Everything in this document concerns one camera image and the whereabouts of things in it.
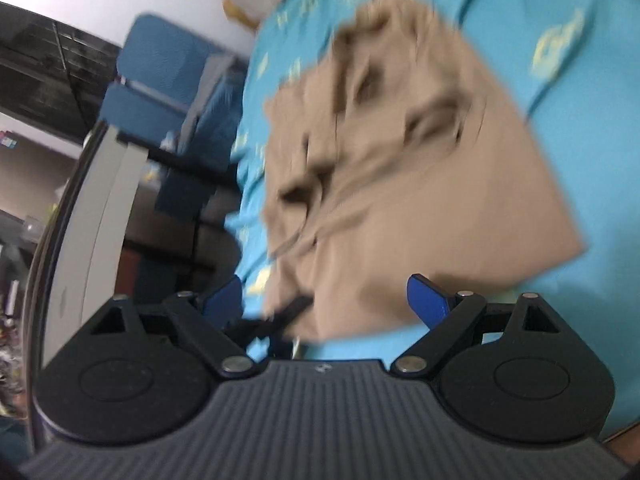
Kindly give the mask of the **tan t-shirt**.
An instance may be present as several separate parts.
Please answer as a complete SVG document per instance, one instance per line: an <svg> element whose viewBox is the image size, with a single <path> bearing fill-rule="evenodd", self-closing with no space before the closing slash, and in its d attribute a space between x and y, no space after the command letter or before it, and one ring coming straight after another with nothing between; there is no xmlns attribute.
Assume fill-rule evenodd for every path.
<svg viewBox="0 0 640 480"><path fill-rule="evenodd" d="M266 102L262 307L307 342L416 319L406 284L500 292L584 243L527 122L427 4L371 0Z"/></svg>

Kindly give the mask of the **grey folded cloth on chair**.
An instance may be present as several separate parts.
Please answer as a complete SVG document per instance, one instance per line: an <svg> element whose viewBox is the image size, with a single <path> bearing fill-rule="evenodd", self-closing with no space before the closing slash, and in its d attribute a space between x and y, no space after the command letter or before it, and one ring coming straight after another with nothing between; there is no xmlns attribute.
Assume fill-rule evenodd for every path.
<svg viewBox="0 0 640 480"><path fill-rule="evenodd" d="M220 78L230 70L234 64L235 56L233 54L212 54L206 58L200 80L198 81L198 90L196 90L194 99L186 112L186 118L182 123L180 130L178 152L182 153L188 147L198 121L202 116L209 98L214 93L216 85Z"/></svg>

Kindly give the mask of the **teal patterned bed sheet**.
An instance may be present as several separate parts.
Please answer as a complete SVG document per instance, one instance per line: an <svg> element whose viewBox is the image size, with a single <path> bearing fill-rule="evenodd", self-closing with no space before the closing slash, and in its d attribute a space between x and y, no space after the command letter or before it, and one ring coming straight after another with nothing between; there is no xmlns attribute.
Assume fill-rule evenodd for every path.
<svg viewBox="0 0 640 480"><path fill-rule="evenodd" d="M317 62L367 0L281 0L250 56L232 150L242 202L227 221L242 256L243 307L258 315L269 274L262 112ZM585 235L586 252L527 283L605 362L615 401L605 434L639 418L639 0L426 0L458 25L532 121Z"/></svg>

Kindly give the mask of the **blue padded chair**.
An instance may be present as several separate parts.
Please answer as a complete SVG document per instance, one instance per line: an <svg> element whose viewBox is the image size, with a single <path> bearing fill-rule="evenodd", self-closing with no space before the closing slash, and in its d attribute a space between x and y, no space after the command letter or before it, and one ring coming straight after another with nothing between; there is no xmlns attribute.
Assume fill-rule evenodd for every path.
<svg viewBox="0 0 640 480"><path fill-rule="evenodd" d="M191 141L178 152L180 130L212 54L233 54L218 81ZM247 64L232 51L155 14L135 20L116 60L118 79L106 90L99 118L135 138L159 146L175 143L177 153L225 172L242 115Z"/></svg>

